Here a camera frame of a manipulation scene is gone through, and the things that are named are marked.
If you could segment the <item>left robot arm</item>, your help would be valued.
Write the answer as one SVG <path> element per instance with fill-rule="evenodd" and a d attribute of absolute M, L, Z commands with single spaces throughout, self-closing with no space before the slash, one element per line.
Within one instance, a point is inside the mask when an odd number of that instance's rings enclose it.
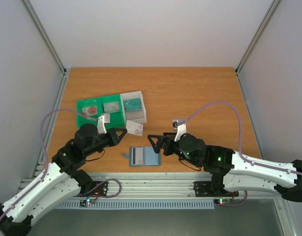
<path fill-rule="evenodd" d="M 127 130 L 111 128 L 100 134 L 85 124 L 58 150 L 45 169 L 21 192 L 0 203 L 0 231 L 5 236 L 26 236 L 48 212 L 71 197 L 90 194 L 93 179 L 81 169 L 86 158 L 120 143 Z"/>

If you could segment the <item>teal leather card holder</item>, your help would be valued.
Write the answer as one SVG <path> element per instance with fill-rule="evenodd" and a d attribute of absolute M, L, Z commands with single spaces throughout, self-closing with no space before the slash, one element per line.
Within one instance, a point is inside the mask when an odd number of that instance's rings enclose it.
<path fill-rule="evenodd" d="M 144 148 L 143 149 L 144 164 L 132 165 L 131 164 L 132 148 L 136 148 L 136 147 L 130 147 L 129 153 L 123 153 L 123 157 L 128 159 L 130 167 L 160 166 L 162 164 L 160 153 L 155 153 L 152 147 L 141 147 Z"/>

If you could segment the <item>white translucent plastic bin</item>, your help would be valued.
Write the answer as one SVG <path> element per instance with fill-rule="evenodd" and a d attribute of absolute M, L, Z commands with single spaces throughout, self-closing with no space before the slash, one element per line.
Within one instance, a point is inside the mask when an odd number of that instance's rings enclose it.
<path fill-rule="evenodd" d="M 120 94 L 124 122 L 147 123 L 146 108 L 141 91 Z"/>

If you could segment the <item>green plastic bin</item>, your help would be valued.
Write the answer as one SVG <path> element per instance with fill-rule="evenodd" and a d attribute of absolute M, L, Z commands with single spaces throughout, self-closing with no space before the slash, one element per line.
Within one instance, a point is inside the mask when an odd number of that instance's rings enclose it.
<path fill-rule="evenodd" d="M 91 118 L 97 119 L 101 114 L 104 113 L 103 104 L 106 102 L 113 102 L 113 101 L 119 101 L 119 103 L 121 104 L 120 95 L 116 94 L 116 95 L 101 96 L 101 97 L 95 97 L 90 99 L 78 100 L 76 102 L 76 111 L 82 113 L 83 107 L 97 106 L 98 115 L 91 116 Z M 122 110 L 119 113 L 110 114 L 110 123 L 106 125 L 107 129 L 113 127 L 123 127 L 123 126 L 125 126 L 125 122 L 124 122 L 124 116 Z"/>

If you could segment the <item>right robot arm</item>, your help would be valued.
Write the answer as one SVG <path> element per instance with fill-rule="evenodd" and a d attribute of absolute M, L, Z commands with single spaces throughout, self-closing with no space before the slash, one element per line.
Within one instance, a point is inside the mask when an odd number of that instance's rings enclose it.
<path fill-rule="evenodd" d="M 148 135 L 155 153 L 177 155 L 181 163 L 188 162 L 196 171 L 211 174 L 208 193 L 263 191 L 283 199 L 302 203 L 302 161 L 281 163 L 250 156 L 221 146 L 206 145 L 202 139 L 183 134 L 175 140 L 173 133 Z"/>

